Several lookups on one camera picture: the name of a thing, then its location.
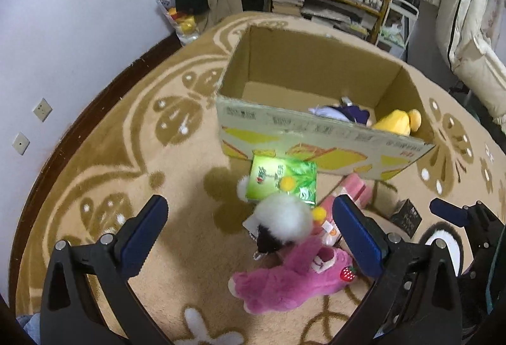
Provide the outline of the black tissue pack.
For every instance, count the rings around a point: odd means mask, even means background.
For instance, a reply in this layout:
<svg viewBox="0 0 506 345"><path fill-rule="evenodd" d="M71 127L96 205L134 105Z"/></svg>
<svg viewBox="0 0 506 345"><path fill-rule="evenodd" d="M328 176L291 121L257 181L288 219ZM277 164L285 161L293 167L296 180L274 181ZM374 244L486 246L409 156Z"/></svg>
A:
<svg viewBox="0 0 506 345"><path fill-rule="evenodd" d="M397 210L389 220L412 238L422 222L422 217L411 200L404 199L399 202Z"/></svg>

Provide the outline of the pink bear plush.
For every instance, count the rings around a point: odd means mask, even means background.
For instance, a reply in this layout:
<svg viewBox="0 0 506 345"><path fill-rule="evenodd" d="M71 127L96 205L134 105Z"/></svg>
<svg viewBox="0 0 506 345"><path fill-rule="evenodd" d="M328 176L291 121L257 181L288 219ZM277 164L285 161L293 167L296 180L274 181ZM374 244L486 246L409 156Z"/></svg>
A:
<svg viewBox="0 0 506 345"><path fill-rule="evenodd" d="M317 236L296 245L281 264L232 275L228 288L249 314L291 311L308 299L337 293L353 282L358 271L341 248Z"/></svg>

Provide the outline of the pink tissue pack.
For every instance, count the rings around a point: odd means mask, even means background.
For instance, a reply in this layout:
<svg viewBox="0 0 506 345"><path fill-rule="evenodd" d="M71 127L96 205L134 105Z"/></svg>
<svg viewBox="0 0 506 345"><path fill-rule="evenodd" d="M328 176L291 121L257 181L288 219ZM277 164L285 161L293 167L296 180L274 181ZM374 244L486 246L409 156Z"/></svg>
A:
<svg viewBox="0 0 506 345"><path fill-rule="evenodd" d="M312 210L312 234L319 236L325 246L332 247L341 239L341 231L335 224L332 212L335 199L341 195L349 196L362 209L371 202L372 188L356 173L349 174Z"/></svg>

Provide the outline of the yellow duck plush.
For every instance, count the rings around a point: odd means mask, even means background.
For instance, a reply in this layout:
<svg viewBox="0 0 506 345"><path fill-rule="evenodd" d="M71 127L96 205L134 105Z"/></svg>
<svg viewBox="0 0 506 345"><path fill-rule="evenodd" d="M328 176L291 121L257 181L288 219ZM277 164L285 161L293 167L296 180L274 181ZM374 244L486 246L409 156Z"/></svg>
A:
<svg viewBox="0 0 506 345"><path fill-rule="evenodd" d="M422 115L418 109L408 112L395 109L375 123L372 128L397 135L410 136L417 132L422 123Z"/></svg>

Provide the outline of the purple haired doll plush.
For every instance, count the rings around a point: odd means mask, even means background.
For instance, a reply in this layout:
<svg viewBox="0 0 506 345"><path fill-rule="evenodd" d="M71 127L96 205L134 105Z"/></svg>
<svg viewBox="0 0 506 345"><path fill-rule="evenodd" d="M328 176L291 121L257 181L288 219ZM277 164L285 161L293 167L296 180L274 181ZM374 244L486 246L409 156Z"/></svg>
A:
<svg viewBox="0 0 506 345"><path fill-rule="evenodd" d="M314 108L309 108L308 111L315 116L364 126L369 124L369 119L371 117L367 109L355 105L347 97L342 97L340 104L316 106Z"/></svg>

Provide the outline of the white black fluffy plush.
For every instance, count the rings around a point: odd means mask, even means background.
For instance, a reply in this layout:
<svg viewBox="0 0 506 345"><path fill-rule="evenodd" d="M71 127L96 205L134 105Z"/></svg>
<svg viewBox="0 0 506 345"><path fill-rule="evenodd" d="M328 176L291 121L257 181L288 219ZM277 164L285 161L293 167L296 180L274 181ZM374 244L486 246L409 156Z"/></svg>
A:
<svg viewBox="0 0 506 345"><path fill-rule="evenodd" d="M262 257L304 242L326 219L325 208L312 207L293 194L276 192L256 204L243 227L256 243L256 256Z"/></svg>

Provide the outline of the green tissue pack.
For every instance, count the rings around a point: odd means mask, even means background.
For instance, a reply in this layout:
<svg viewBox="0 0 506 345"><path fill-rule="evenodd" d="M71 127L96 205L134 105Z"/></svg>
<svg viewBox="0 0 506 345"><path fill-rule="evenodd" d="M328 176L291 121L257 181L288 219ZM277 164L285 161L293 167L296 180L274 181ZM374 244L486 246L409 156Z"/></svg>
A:
<svg viewBox="0 0 506 345"><path fill-rule="evenodd" d="M261 201L275 193L296 196L309 205L317 200L317 165L312 161L255 155L245 196Z"/></svg>

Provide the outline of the white small cart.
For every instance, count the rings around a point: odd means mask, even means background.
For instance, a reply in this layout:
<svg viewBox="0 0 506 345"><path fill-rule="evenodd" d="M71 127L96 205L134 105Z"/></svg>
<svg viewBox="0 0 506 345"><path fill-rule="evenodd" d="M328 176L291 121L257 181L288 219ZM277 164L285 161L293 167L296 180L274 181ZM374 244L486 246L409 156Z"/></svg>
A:
<svg viewBox="0 0 506 345"><path fill-rule="evenodd" d="M401 59L408 47L418 15L419 9L409 1L390 0L376 45Z"/></svg>

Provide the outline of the open cardboard box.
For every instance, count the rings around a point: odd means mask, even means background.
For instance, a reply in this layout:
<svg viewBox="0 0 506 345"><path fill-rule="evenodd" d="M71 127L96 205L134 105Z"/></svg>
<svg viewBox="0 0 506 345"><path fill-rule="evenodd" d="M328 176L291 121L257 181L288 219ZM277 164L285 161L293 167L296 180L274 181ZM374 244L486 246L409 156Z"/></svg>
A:
<svg viewBox="0 0 506 345"><path fill-rule="evenodd" d="M371 44L323 27L264 23L222 29L213 39L229 56L215 103L226 155L294 158L325 173L387 180L433 149L427 120L410 136L372 128L395 109L424 105L408 67ZM308 111L342 97L370 112L367 126Z"/></svg>

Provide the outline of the stack of books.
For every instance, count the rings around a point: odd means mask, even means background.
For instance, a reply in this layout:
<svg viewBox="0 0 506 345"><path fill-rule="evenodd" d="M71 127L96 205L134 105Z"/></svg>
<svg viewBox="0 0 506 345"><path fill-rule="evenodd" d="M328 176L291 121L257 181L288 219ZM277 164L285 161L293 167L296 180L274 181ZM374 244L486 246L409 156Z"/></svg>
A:
<svg viewBox="0 0 506 345"><path fill-rule="evenodd" d="M272 0L272 12L300 17L305 0Z"/></svg>

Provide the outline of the plastic bag with toys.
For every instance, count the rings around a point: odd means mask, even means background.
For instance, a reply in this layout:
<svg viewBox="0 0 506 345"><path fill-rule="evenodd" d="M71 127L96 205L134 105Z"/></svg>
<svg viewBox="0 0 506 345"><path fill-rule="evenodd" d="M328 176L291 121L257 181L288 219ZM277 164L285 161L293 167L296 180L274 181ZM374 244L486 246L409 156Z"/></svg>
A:
<svg viewBox="0 0 506 345"><path fill-rule="evenodd" d="M176 7L176 0L156 1L165 18L175 30L177 38L182 46L188 45L200 36L195 17L183 11L179 11Z"/></svg>

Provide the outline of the lower wall socket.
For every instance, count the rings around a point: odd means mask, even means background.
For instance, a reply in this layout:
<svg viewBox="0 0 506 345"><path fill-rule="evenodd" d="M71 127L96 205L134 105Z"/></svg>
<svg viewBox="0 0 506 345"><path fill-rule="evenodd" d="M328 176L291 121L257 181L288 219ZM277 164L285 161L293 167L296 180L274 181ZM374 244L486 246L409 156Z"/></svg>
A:
<svg viewBox="0 0 506 345"><path fill-rule="evenodd" d="M18 132L13 140L12 147L19 155L24 155L29 144L30 140L22 132Z"/></svg>

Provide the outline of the wall socket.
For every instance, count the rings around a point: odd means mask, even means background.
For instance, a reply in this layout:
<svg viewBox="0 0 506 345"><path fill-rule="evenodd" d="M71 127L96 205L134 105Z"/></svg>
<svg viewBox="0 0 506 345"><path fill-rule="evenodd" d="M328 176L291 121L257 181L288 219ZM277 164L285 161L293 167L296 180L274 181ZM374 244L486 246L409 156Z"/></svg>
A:
<svg viewBox="0 0 506 345"><path fill-rule="evenodd" d="M44 122L52 112L52 106L42 98L38 105L33 109L34 115L39 119L40 122Z"/></svg>
<svg viewBox="0 0 506 345"><path fill-rule="evenodd" d="M18 132L13 140L12 147L19 155L24 155L29 144L30 140L22 132Z"/></svg>

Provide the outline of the upper wall socket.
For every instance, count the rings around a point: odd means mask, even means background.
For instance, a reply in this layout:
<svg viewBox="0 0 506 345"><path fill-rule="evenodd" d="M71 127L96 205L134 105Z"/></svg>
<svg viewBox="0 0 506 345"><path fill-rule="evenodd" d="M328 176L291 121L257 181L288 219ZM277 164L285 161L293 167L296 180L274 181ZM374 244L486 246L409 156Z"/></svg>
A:
<svg viewBox="0 0 506 345"><path fill-rule="evenodd" d="M44 122L52 112L52 106L42 98L38 105L33 109L34 115L39 119L40 122Z"/></svg>

